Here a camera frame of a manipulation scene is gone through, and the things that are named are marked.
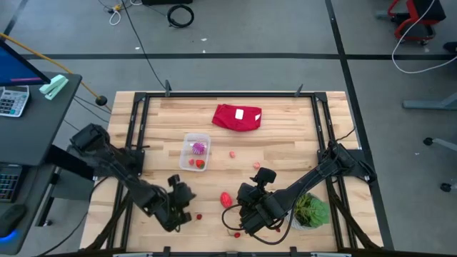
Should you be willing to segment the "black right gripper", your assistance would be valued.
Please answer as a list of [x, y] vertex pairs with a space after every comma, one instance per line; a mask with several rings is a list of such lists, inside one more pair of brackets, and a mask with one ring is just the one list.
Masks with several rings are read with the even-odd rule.
[[255, 175], [256, 186], [242, 183], [238, 189], [236, 200], [238, 202], [254, 202], [257, 213], [247, 213], [241, 217], [241, 228], [249, 235], [260, 231], [267, 227], [272, 229], [276, 219], [272, 216], [270, 208], [266, 205], [266, 199], [271, 195], [265, 186], [268, 183], [273, 183], [276, 178], [276, 172], [271, 169], [261, 167]]

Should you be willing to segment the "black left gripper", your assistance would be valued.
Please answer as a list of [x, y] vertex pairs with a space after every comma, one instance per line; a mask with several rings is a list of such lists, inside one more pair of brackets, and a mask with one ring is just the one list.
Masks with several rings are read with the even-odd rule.
[[[172, 191], [167, 194], [167, 216], [164, 223], [164, 229], [166, 231], [179, 231], [181, 229], [181, 222], [183, 218], [182, 206], [188, 206], [190, 201], [196, 197], [196, 194], [191, 190], [189, 186], [184, 184], [181, 187], [180, 177], [175, 174], [168, 178], [168, 183], [172, 187]], [[191, 221], [192, 217], [190, 213], [184, 214], [184, 221]]]

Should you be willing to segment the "green succulent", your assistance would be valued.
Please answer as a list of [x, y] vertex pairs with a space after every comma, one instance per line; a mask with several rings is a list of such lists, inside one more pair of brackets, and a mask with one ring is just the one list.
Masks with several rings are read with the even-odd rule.
[[305, 231], [319, 228], [330, 221], [329, 205], [312, 193], [305, 193], [296, 202], [291, 226]]

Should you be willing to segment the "clear plastic tupperware container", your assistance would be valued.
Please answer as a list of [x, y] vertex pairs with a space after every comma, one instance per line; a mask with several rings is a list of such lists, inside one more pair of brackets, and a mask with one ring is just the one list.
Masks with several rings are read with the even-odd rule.
[[[192, 153], [192, 144], [195, 142], [202, 142], [206, 144], [206, 151], [203, 155], [196, 155]], [[181, 154], [179, 158], [179, 167], [185, 171], [195, 171], [195, 172], [202, 172], [205, 171], [207, 168], [207, 164], [209, 162], [210, 156], [210, 148], [211, 148], [211, 138], [209, 135], [204, 133], [188, 133], [184, 136], [183, 146], [181, 149]], [[189, 159], [193, 158], [195, 160], [195, 164], [193, 166], [189, 165]], [[196, 167], [196, 160], [203, 160], [205, 161], [205, 167], [203, 169], [199, 169]]]

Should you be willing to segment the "red folded cloth white label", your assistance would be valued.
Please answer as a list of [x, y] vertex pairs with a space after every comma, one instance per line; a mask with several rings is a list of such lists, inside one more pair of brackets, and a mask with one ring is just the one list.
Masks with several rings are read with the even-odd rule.
[[254, 131], [261, 126], [261, 115], [258, 107], [219, 104], [211, 122], [232, 131]]

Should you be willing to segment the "black desk keyboard tray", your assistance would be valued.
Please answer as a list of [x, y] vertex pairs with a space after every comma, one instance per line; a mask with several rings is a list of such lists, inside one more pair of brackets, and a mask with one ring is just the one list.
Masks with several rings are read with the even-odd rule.
[[0, 216], [13, 205], [22, 204], [26, 207], [26, 213], [16, 228], [6, 237], [0, 236], [0, 255], [12, 256], [21, 250], [53, 174], [53, 165], [46, 164], [30, 168], [15, 202], [0, 202]]

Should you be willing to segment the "black desk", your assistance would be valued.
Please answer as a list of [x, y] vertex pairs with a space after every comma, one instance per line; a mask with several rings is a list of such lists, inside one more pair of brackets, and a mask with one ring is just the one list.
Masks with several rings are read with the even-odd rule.
[[33, 85], [20, 117], [0, 116], [0, 163], [38, 166], [44, 161], [82, 80], [79, 74], [64, 76], [69, 81], [52, 100]]

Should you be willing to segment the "black computer mouse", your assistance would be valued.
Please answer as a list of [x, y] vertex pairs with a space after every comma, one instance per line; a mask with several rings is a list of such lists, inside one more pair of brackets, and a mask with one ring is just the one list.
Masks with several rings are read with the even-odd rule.
[[9, 236], [26, 214], [26, 207], [17, 204], [10, 207], [0, 216], [0, 238]]

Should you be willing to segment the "mint green stapler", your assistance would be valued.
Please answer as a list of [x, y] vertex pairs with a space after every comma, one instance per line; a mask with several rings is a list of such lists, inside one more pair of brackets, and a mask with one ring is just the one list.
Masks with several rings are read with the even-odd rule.
[[39, 88], [41, 94], [48, 100], [53, 100], [54, 97], [67, 85], [69, 80], [59, 74], [51, 79], [49, 84], [44, 84]]

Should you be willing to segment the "grey chair leg with caster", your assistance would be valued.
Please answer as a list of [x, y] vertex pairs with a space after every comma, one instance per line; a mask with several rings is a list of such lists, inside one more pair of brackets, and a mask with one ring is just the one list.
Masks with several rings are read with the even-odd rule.
[[423, 140], [423, 143], [426, 145], [426, 146], [431, 146], [433, 145], [434, 143], [440, 145], [440, 146], [443, 146], [443, 147], [446, 147], [452, 151], [455, 151], [457, 152], [457, 144], [456, 143], [451, 143], [449, 141], [445, 141], [443, 139], [440, 139], [440, 138], [430, 138], [430, 137], [427, 137]]

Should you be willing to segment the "grey desk calculator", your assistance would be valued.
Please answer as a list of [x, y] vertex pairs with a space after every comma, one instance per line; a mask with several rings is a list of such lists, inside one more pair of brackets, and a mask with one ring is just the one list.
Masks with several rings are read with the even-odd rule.
[[29, 86], [5, 86], [0, 94], [0, 116], [22, 116], [29, 97]]

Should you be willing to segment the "black box on floor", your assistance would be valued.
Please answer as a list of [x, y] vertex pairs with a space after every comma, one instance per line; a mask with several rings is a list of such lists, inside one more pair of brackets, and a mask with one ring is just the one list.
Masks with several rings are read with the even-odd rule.
[[192, 4], [194, 0], [141, 0], [142, 4], [162, 5], [162, 4]]

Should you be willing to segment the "computer monitor blue screen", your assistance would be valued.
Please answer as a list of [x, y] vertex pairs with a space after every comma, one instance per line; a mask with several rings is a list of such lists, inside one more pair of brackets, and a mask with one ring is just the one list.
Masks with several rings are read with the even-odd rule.
[[0, 40], [0, 86], [49, 84], [51, 79]]

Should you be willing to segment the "red black rolling stool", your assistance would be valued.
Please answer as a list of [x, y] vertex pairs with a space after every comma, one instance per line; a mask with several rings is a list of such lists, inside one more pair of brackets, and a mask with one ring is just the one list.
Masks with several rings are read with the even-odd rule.
[[436, 36], [434, 26], [446, 18], [440, 0], [406, 0], [406, 12], [394, 12], [400, 0], [393, 0], [386, 11], [377, 11], [377, 19], [387, 19], [396, 25], [394, 36], [400, 44], [417, 41], [425, 46]]

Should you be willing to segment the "black aluminium table frame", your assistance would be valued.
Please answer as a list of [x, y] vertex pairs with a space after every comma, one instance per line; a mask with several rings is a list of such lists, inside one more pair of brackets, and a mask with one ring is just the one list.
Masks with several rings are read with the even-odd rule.
[[[262, 109], [261, 126], [238, 132], [213, 124], [219, 104], [253, 106]], [[108, 131], [115, 146], [141, 143], [145, 150], [143, 179], [167, 186], [169, 176], [178, 174], [196, 194], [189, 205], [191, 222], [179, 232], [166, 232], [155, 218], [138, 208], [127, 211], [116, 229], [115, 244], [128, 252], [161, 256], [165, 246], [171, 256], [290, 256], [332, 252], [338, 243], [348, 244], [346, 225], [336, 231], [331, 224], [300, 231], [282, 226], [281, 232], [264, 229], [255, 237], [239, 232], [238, 211], [225, 211], [222, 192], [235, 196], [242, 183], [256, 174], [253, 165], [274, 170], [270, 190], [285, 188], [318, 163], [317, 151], [334, 136], [346, 148], [357, 148], [353, 122], [344, 92], [307, 94], [291, 92], [174, 92], [165, 97], [154, 92], [148, 98], [133, 91], [116, 94]], [[211, 138], [207, 168], [202, 172], [179, 167], [184, 136], [204, 133]], [[234, 151], [235, 158], [229, 156]]]

